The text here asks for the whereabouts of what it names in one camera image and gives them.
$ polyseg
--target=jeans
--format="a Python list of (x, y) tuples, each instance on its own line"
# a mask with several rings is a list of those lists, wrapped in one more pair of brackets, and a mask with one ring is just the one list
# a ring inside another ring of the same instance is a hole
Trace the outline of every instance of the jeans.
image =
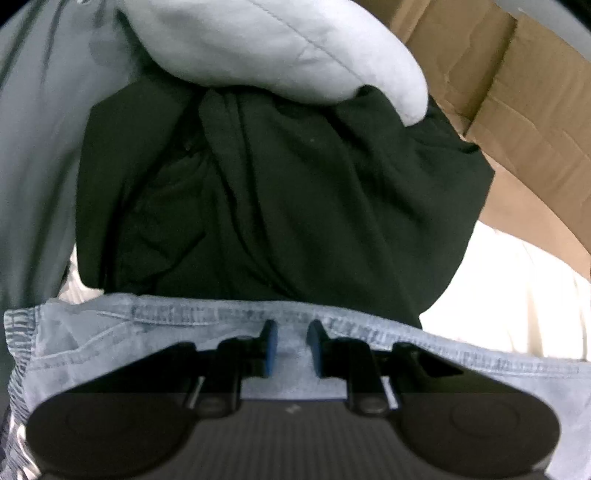
[[(226, 338), (257, 336), (267, 319), (279, 327), (274, 373), (267, 380), (244, 380), (242, 398), (346, 398), (344, 381), (321, 380), (314, 373), (306, 332), (309, 323), (319, 319), (329, 336), (362, 339), (382, 350), (395, 342), (411, 342), (536, 395), (554, 409), (561, 423), (560, 443), (547, 474), (555, 480), (591, 477), (591, 364), (587, 362), (494, 352), (333, 307), (109, 294), (80, 305), (50, 300), (5, 314), (16, 367), (9, 385), (12, 416), (0, 478), (38, 475), (27, 458), (23, 425), (47, 398), (182, 340), (207, 350)], [(391, 392), (389, 397), (394, 407)]]

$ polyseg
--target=stitching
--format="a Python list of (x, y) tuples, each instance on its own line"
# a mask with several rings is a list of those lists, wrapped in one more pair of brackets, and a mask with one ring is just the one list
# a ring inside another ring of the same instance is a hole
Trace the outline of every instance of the stitching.
[(275, 14), (273, 14), (271, 11), (267, 10), (262, 5), (256, 3), (254, 0), (248, 0), (248, 2), (251, 3), (253, 6), (258, 7), (259, 9), (263, 10), (265, 13), (267, 13), (268, 15), (270, 15), (271, 17), (273, 17), (279, 23), (285, 25), (287, 28), (289, 28), (296, 35), (298, 35), (302, 39), (306, 40), (310, 45), (313, 45), (315, 48), (317, 48), (321, 52), (324, 52), (324, 54), (328, 55), (332, 60), (334, 60), (337, 64), (339, 64), (341, 67), (343, 67), (347, 72), (349, 72), (353, 77), (355, 77), (361, 83), (365, 83), (365, 81), (357, 73), (355, 73), (353, 70), (351, 70), (350, 68), (348, 68), (347, 65), (345, 65), (341, 60), (339, 60), (337, 57), (335, 57), (331, 52), (325, 50), (322, 46), (320, 46), (316, 42), (314, 42), (311, 39), (305, 37), (301, 32), (297, 31), (294, 27), (292, 27), (285, 20), (283, 20), (282, 18), (279, 18), (278, 16), (276, 16)]

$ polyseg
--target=denim fabric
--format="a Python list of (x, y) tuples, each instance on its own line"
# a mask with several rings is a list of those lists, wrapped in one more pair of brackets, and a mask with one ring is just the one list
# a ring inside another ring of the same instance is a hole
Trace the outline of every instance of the denim fabric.
[(23, 425), (48, 397), (181, 340), (213, 349), (229, 337), (256, 336), (267, 319), (279, 325), (275, 371), (268, 380), (245, 380), (243, 398), (345, 398), (343, 381), (320, 380), (313, 370), (306, 332), (312, 320), (320, 319), (330, 336), (359, 338), (386, 350), (395, 342), (412, 342), (536, 395), (561, 423), (560, 444), (547, 473), (555, 480), (591, 477), (591, 364), (586, 362), (493, 352), (345, 309), (110, 294), (81, 305), (50, 300), (5, 314), (16, 367), (10, 382), (12, 428), (0, 478), (37, 474), (26, 456)]

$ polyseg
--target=light blue denim garment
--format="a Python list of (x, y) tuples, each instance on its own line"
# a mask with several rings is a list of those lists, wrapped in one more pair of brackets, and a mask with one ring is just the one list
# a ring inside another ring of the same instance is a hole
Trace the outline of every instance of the light blue denim garment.
[[(383, 350), (394, 342), (412, 342), (536, 395), (552, 406), (561, 423), (561, 441), (547, 473), (556, 480), (591, 477), (589, 363), (493, 352), (345, 309), (111, 294), (76, 306), (50, 300), (6, 313), (8, 346), (17, 365), (10, 383), (13, 432), (20, 428), (21, 434), (8, 438), (1, 478), (17, 478), (18, 469), (24, 471), (21, 426), (45, 399), (182, 340), (205, 350), (226, 338), (256, 336), (267, 319), (279, 326), (275, 370), (269, 380), (245, 380), (243, 398), (346, 397), (343, 381), (320, 380), (314, 373), (306, 332), (319, 319), (330, 336), (359, 338)], [(28, 469), (34, 473), (32, 466)]]

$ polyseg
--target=black garment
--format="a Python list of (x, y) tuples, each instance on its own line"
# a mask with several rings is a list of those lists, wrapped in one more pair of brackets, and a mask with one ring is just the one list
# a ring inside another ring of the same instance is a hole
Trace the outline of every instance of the black garment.
[(160, 74), (90, 115), (80, 275), (107, 292), (298, 300), (420, 327), (492, 178), (433, 101), (405, 128), (370, 86), (314, 108)]

